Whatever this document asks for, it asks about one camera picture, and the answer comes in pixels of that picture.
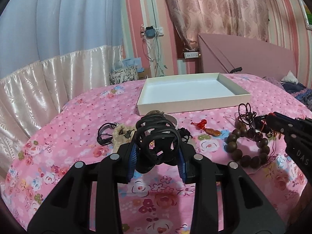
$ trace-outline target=pink bedsheet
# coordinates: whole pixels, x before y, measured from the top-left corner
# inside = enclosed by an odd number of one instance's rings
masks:
[[[252,93],[251,106],[257,114],[277,111],[292,118],[312,118],[312,113],[303,104],[263,79],[246,74],[226,76]],[[128,82],[82,94],[31,137],[18,154],[18,159],[14,160],[5,184],[1,185],[5,203],[25,229],[49,192],[76,161],[86,164],[99,162],[111,153],[111,145],[103,147],[96,142],[100,125],[105,122],[133,125],[140,119],[136,103],[143,84],[144,81]],[[233,130],[237,111],[237,107],[231,107],[173,116],[179,127],[187,128],[194,136],[197,152],[214,162],[227,164],[229,158],[223,149],[223,139]],[[210,138],[190,125],[201,119],[207,119],[207,127],[222,130],[222,135]],[[244,154],[258,154],[255,143],[246,138],[239,139],[239,147]],[[268,165],[255,174],[252,174],[254,170],[246,171],[286,221],[306,184],[306,178],[285,154],[285,147],[283,138],[278,140],[277,151]],[[194,191],[194,185],[182,183],[177,167],[163,164],[144,175],[136,172],[130,184],[119,185],[124,232],[188,233]],[[94,229],[94,224],[92,220],[91,229]]]

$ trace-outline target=wooden bead bracelet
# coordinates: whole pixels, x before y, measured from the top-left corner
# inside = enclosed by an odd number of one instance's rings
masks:
[[[268,146],[268,139],[263,138],[261,132],[253,133],[251,129],[246,128],[245,124],[242,122],[236,122],[236,129],[227,137],[226,142],[226,151],[231,154],[231,157],[234,161],[240,161],[241,166],[251,167],[253,169],[259,168],[261,165],[267,163],[268,155],[270,153],[270,148]],[[237,139],[240,137],[247,137],[249,139],[254,139],[259,143],[260,151],[259,156],[251,158],[249,155],[244,155],[243,152],[238,149]]]
[[[245,107],[245,113],[241,114],[240,108]],[[226,139],[226,148],[225,150],[231,154],[231,157],[234,161],[240,161],[241,166],[251,167],[253,169],[259,168],[261,165],[268,162],[268,156],[270,153],[270,147],[268,146],[268,139],[263,138],[262,132],[256,132],[252,127],[252,122],[256,117],[256,112],[251,111],[251,106],[249,103],[240,104],[238,106],[238,119],[235,120],[235,129]],[[243,152],[238,149],[237,139],[240,137],[247,137],[253,139],[259,144],[259,156],[251,158],[249,155],[244,155]]]

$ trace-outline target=white tray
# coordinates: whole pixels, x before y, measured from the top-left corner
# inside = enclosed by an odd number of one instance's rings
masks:
[[[141,116],[149,111],[182,113],[237,106],[251,94],[220,73],[148,78],[138,100]]]

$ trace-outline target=pink patterned curtain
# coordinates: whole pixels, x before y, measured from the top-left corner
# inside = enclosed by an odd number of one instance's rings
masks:
[[[198,48],[199,33],[237,35],[266,41],[269,14],[265,0],[167,0],[171,18],[185,43]]]

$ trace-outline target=wall socket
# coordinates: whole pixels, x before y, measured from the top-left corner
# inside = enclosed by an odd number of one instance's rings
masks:
[[[163,27],[155,27],[155,31],[157,32],[159,32],[159,36],[163,36],[164,34],[163,34]]]
[[[185,52],[184,53],[184,58],[189,59],[189,58],[198,58],[200,56],[199,52]]]

